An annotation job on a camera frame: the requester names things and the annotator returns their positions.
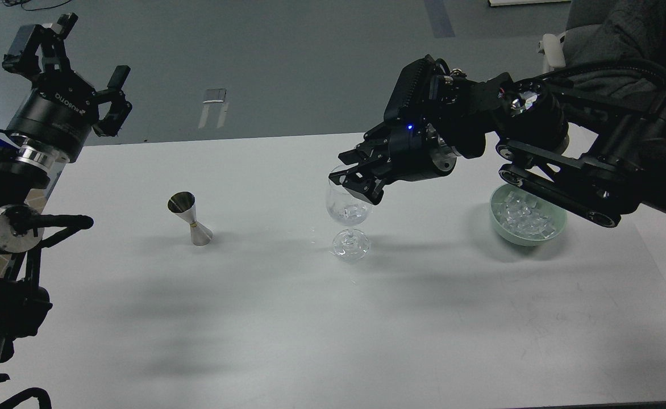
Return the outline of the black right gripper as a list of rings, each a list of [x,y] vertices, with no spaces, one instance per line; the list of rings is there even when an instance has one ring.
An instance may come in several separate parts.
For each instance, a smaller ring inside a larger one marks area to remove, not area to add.
[[[451,174],[459,155],[431,124],[380,124],[362,142],[338,155],[341,165],[328,179],[351,196],[379,205],[393,181],[422,181]]]

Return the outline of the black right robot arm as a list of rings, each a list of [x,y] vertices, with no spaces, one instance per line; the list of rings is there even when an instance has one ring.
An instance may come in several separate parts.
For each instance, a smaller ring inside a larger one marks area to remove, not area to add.
[[[473,81],[426,55],[401,70],[382,122],[330,181],[377,205],[391,183],[482,156],[489,133],[500,178],[573,215],[613,228],[640,205],[666,214],[666,69],[645,60]]]

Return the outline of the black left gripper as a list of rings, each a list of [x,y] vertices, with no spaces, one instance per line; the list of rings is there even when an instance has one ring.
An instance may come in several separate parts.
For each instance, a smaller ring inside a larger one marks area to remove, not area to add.
[[[6,72],[31,81],[31,91],[6,130],[55,148],[68,163],[77,161],[92,124],[97,136],[117,137],[132,109],[122,89],[128,65],[113,70],[104,90],[79,82],[65,49],[77,20],[71,12],[55,23],[21,26],[2,60]],[[107,103],[107,113],[98,119],[98,108]]]

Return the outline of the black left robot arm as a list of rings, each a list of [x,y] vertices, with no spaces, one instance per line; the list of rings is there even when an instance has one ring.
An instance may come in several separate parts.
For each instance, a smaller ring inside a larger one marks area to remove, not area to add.
[[[0,364],[14,355],[14,342],[35,336],[52,308],[40,285],[42,251],[89,229],[86,215],[44,215],[53,167],[73,163],[90,132],[114,137],[131,113],[122,89],[130,67],[117,66],[96,90],[70,65],[65,49],[77,21],[68,13],[45,25],[21,26],[3,58],[3,69],[31,81],[31,91],[0,129]],[[0,383],[8,375],[0,373]],[[36,399],[52,407],[49,393],[32,387],[0,403],[14,408]]]

